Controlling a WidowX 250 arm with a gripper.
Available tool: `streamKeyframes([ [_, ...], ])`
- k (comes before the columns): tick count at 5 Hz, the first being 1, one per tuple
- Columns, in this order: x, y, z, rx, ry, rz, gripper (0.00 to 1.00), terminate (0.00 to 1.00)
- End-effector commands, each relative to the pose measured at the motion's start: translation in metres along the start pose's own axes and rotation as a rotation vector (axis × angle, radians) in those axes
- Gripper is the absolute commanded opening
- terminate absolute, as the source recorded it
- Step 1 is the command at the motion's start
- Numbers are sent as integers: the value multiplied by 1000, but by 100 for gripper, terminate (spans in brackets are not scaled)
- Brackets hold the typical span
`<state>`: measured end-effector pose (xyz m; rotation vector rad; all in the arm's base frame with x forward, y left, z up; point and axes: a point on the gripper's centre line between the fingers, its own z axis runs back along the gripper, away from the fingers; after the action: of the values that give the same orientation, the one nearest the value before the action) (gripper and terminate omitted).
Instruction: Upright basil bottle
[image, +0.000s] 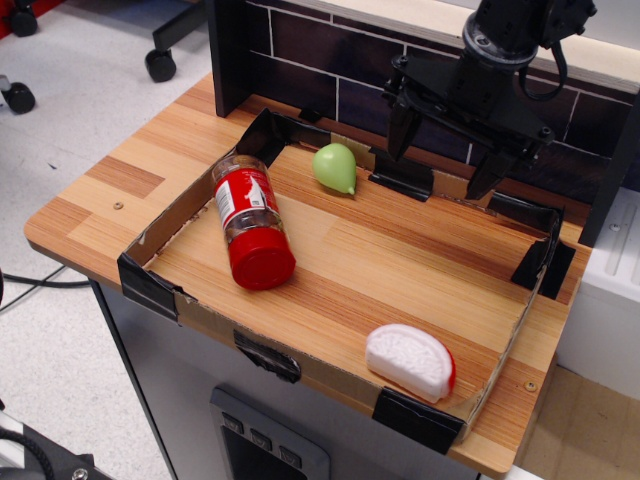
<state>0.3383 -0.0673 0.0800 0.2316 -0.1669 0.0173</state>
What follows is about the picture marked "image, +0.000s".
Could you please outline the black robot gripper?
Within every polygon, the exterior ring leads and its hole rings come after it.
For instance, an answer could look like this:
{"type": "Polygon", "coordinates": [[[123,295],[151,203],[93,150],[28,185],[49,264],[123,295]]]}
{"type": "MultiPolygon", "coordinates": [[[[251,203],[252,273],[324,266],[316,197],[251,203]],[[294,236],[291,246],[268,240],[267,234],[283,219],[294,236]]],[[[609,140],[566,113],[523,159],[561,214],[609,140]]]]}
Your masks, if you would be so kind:
{"type": "Polygon", "coordinates": [[[424,119],[487,148],[468,182],[465,198],[480,200],[509,173],[516,160],[531,160],[555,137],[551,127],[522,102],[514,76],[537,51],[466,47],[453,61],[399,55],[384,87],[391,107],[387,152],[400,160],[424,119]]]}

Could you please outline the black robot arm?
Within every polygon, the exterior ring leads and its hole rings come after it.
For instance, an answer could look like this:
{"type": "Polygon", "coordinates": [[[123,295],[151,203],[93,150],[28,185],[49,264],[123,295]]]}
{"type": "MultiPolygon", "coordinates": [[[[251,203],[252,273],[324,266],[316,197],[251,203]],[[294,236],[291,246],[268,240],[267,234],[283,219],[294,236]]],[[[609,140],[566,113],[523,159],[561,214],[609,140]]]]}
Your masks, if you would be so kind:
{"type": "Polygon", "coordinates": [[[430,119],[485,149],[467,199],[478,200],[508,174],[530,169],[555,134],[516,93],[545,102],[561,92],[568,78],[561,42],[583,34],[597,11],[592,1],[483,1],[464,25],[457,60],[394,57],[384,87],[391,108],[389,156],[400,160],[422,121],[430,119]],[[558,86],[544,93],[526,85],[541,48],[551,51],[559,76],[558,86]]]}

